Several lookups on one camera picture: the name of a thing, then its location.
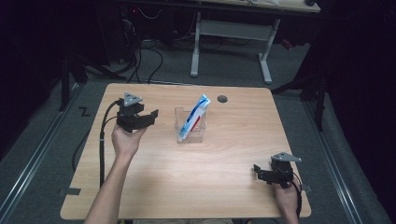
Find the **cable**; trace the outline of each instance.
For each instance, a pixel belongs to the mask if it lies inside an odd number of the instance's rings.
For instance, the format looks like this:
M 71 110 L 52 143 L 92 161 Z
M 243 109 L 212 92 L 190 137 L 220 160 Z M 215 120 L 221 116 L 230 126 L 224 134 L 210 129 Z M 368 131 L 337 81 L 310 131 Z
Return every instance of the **cable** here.
M 107 123 L 108 123 L 109 121 L 111 121 L 111 120 L 113 120 L 113 119 L 116 119 L 116 118 L 117 118 L 117 116 L 115 116 L 115 117 L 113 117 L 113 118 L 111 118 L 111 119 L 108 119 L 108 120 L 106 121 L 105 125 L 107 125 Z
M 293 173 L 293 174 L 295 175 L 295 177 L 297 177 L 298 182 L 299 182 L 299 184 L 300 184 L 300 186 L 301 186 L 302 184 L 301 184 L 301 179 L 300 179 L 300 177 L 298 177 L 297 174 L 295 174 L 295 173 Z
M 123 19 L 122 21 L 125 21 L 126 23 L 129 24 L 128 30 L 127 30 L 126 32 L 129 33 L 129 30 L 130 30 L 131 27 L 132 27 L 132 28 L 133 28 L 133 29 L 132 29 L 132 33 L 134 34 L 134 25 L 133 25 L 130 21 L 128 21 L 128 20 Z
M 158 67 L 154 70 L 154 72 L 152 72 L 150 75 L 149 75 L 149 77 L 148 77 L 148 84 L 150 83 L 150 81 L 151 81 L 151 78 L 152 78 L 152 76 L 154 76 L 154 74 L 161 68 L 161 66 L 163 65 L 163 55 L 159 52 L 159 51 L 157 51 L 157 50 L 155 50 L 155 49 L 147 49 L 147 50 L 151 50 L 151 51 L 153 51 L 153 52 L 156 52 L 158 55 L 160 55 L 160 57 L 161 57 L 161 62 L 160 62 L 160 65 L 158 65 Z
M 130 83 L 132 80 L 132 77 L 134 75 L 136 75 L 137 83 L 141 84 L 139 76 L 137 75 L 137 70 L 139 69 L 141 62 L 142 62 L 142 49 L 139 47 L 139 64 L 135 67 L 134 72 L 131 74 L 131 76 L 129 77 L 129 79 L 126 83 Z
M 160 11 L 158 11 L 158 13 L 157 13 L 157 15 L 155 17 L 149 17 L 149 16 L 146 16 L 146 14 L 142 11 L 142 9 L 140 9 L 140 7 L 138 9 L 139 9 L 140 13 L 142 13 L 142 15 L 144 17 L 146 17 L 147 19 L 149 19 L 149 20 L 157 19 L 160 16 L 160 13 L 163 11 L 163 9 L 161 9 Z
M 74 171 L 74 172 L 75 172 L 76 169 L 77 169 L 77 166 L 76 166 L 76 156 L 77 156 L 78 149 L 81 147 L 81 145 L 82 145 L 82 143 L 85 141 L 85 139 L 87 139 L 88 134 L 90 133 L 90 130 L 91 130 L 91 129 L 89 129 L 89 130 L 87 131 L 87 133 L 84 135 L 84 137 L 81 139 L 81 141 L 79 142 L 78 146 L 76 147 L 75 152 L 73 153 L 72 168 L 73 168 L 73 171 Z
M 258 40 L 249 39 L 249 40 L 247 40 L 244 43 L 237 43 L 235 41 L 230 41 L 230 40 L 225 39 L 224 42 L 229 43 L 229 44 L 233 44 L 233 45 L 245 46 L 245 45 L 249 44 L 250 42 L 258 42 Z
M 301 213 L 302 204 L 303 204 L 303 198 L 302 198 L 302 196 L 301 196 L 302 190 L 299 189 L 299 188 L 297 187 L 297 185 L 296 185 L 296 184 L 294 183 L 294 181 L 293 181 L 293 178 L 290 179 L 287 175 L 285 175 L 285 173 L 284 173 L 278 166 L 275 166 L 275 168 L 283 175 L 283 177 L 285 177 L 286 179 L 288 179 L 289 182 L 290 182 L 290 183 L 294 186 L 294 188 L 296 189 L 296 194 L 297 194 L 297 210 L 296 210 L 296 213 L 297 213 L 297 218 L 300 218 L 300 213 Z
M 214 48 L 205 48 L 205 47 L 203 47 L 201 44 L 200 44 L 200 48 L 202 48 L 202 49 L 209 49 L 209 50 L 215 50 L 215 49 L 218 49 L 219 47 L 221 47 L 222 46 L 222 44 L 223 44 L 223 41 L 224 41 L 224 38 L 222 38 L 221 40 L 220 40 L 220 43 L 216 46 L 216 47 L 214 47 Z
M 102 187 L 103 183 L 105 182 L 105 126 L 107 124 L 107 115 L 110 109 L 120 103 L 120 100 L 113 102 L 108 109 L 106 110 L 105 116 L 103 117 L 102 127 L 100 131 L 99 137 L 99 166 L 100 166 L 100 180 L 99 186 Z
M 192 22 L 191 22 L 191 26 L 190 26 L 189 31 L 188 31 L 185 35 L 183 35 L 183 37 L 178 38 L 178 39 L 175 39 L 174 41 L 178 41 L 178 40 L 182 40 L 182 39 L 184 39 L 184 38 L 190 38 L 191 36 L 194 36 L 194 35 L 190 35 L 190 36 L 188 36 L 188 35 L 190 34 L 190 32 L 191 32 L 191 30 L 192 30 L 192 27 L 194 26 L 194 22 L 195 22 L 196 15 L 197 15 L 197 13 L 195 12 L 195 13 L 194 13 L 194 16 L 192 17 Z
M 185 41 L 185 40 L 187 40 L 188 38 L 191 38 L 191 37 L 194 37 L 194 35 L 188 36 L 188 37 L 186 37 L 186 38 L 184 38 L 184 39 L 179 39 L 178 41 L 174 41 L 174 43 L 175 43 L 176 45 L 181 46 L 181 47 L 189 47 L 189 46 L 192 46 L 192 45 L 195 44 L 194 41 L 190 41 L 190 44 L 180 44 L 180 43 L 178 43 L 178 42 L 181 42 L 181 41 Z

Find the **human hand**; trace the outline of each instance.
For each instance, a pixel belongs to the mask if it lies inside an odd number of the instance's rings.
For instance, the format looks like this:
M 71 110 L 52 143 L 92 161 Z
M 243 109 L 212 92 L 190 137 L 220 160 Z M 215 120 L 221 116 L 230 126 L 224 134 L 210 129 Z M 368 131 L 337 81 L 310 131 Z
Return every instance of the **human hand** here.
M 297 217 L 297 191 L 289 184 L 283 189 L 279 184 L 275 184 L 276 203 L 279 207 L 286 224 L 299 223 Z
M 146 132 L 146 129 L 147 128 L 137 130 L 134 133 L 128 133 L 116 124 L 111 134 L 111 141 L 116 150 L 116 159 L 130 161 L 139 149 L 140 139 Z

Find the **wooden table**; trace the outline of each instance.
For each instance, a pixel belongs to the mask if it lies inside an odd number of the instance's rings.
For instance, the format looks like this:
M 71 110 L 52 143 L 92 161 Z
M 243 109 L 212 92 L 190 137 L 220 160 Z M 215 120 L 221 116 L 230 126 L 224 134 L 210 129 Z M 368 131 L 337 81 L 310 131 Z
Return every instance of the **wooden table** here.
M 65 219 L 84 219 L 99 190 L 99 132 L 106 109 L 125 91 L 143 97 L 145 111 L 159 109 L 155 124 L 144 134 L 122 193 L 120 218 L 280 217 L 274 187 L 253 171 L 270 170 L 270 156 L 290 152 L 271 92 L 265 88 L 168 85 L 108 85 L 92 125 L 61 211 Z M 206 112 L 203 143 L 178 144 L 175 107 L 192 108 L 202 94 L 212 103 Z M 217 98 L 225 95 L 227 103 Z M 108 117 L 118 112 L 115 106 Z M 114 161 L 106 126 L 106 174 Z M 303 193 L 301 217 L 311 209 Z

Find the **desk leg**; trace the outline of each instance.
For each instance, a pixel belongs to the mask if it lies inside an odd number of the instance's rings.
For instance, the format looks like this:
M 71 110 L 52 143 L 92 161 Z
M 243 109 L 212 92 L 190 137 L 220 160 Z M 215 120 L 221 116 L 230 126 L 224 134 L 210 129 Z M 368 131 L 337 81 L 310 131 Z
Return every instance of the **desk leg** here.
M 197 12 L 197 22 L 195 28 L 195 44 L 194 44 L 194 52 L 192 53 L 192 62 L 191 62 L 192 77 L 198 77 L 200 32 L 201 32 L 201 12 Z
M 267 45 L 265 47 L 264 53 L 259 54 L 259 59 L 260 59 L 260 65 L 262 66 L 262 75 L 264 76 L 264 82 L 265 84 L 270 85 L 272 83 L 271 79 L 271 74 L 268 69 L 268 64 L 267 64 L 267 57 L 270 52 L 271 46 L 274 42 L 274 38 L 276 35 L 277 27 L 279 26 L 280 19 L 275 20 L 274 25 L 272 27 L 270 36 L 267 40 Z

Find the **toothpaste tube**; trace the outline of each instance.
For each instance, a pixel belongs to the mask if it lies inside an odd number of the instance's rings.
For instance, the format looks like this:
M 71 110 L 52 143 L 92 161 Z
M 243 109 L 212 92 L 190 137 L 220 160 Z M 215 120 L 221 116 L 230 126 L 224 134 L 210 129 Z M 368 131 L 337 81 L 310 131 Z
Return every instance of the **toothpaste tube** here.
M 210 100 L 204 94 L 202 94 L 201 98 L 192 109 L 183 127 L 180 129 L 180 132 L 178 133 L 178 142 L 186 139 L 189 132 L 195 127 L 195 125 L 201 119 L 201 116 L 206 112 L 207 106 L 209 104 Z

